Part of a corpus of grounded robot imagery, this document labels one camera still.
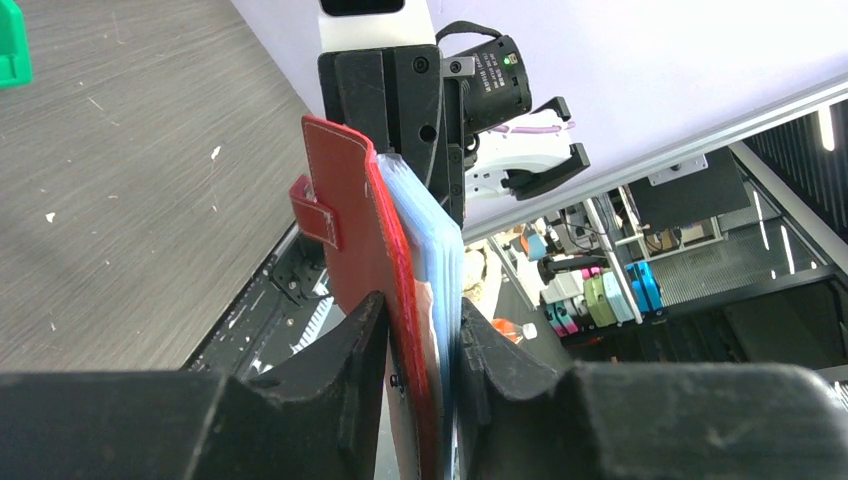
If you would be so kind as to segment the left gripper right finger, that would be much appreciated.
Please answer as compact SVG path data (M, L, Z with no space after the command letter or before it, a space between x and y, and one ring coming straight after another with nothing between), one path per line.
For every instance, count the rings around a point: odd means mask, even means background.
M462 304L465 479L843 479L847 414L783 364L548 366Z

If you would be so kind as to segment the red leather card holder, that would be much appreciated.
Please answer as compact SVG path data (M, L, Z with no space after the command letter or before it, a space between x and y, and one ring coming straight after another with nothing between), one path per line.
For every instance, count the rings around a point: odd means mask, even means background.
M343 312L376 295L386 313L362 371L389 411L400 476L446 478L458 227L401 155L380 154L363 133L323 118L307 115L301 128L308 171L289 191L298 226L322 245Z

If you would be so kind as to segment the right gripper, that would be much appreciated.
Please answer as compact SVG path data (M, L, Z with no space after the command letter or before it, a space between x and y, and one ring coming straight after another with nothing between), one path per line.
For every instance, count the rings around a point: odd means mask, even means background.
M327 119L402 156L457 223L464 221L465 132L461 75L435 45L326 52L317 60Z

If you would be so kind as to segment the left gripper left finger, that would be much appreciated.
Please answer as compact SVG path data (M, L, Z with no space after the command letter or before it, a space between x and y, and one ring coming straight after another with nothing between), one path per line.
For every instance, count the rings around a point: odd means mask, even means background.
M388 309L373 292L249 381L220 372L5 374L5 479L370 479Z

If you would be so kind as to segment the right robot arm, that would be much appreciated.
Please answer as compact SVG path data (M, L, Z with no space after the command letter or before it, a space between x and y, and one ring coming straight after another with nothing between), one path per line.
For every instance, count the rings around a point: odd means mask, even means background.
M398 155L460 223L471 201L527 201L589 167L565 100L533 104L510 36L435 29L424 1L324 1L318 25L325 116L364 137L368 190L385 179L377 156Z

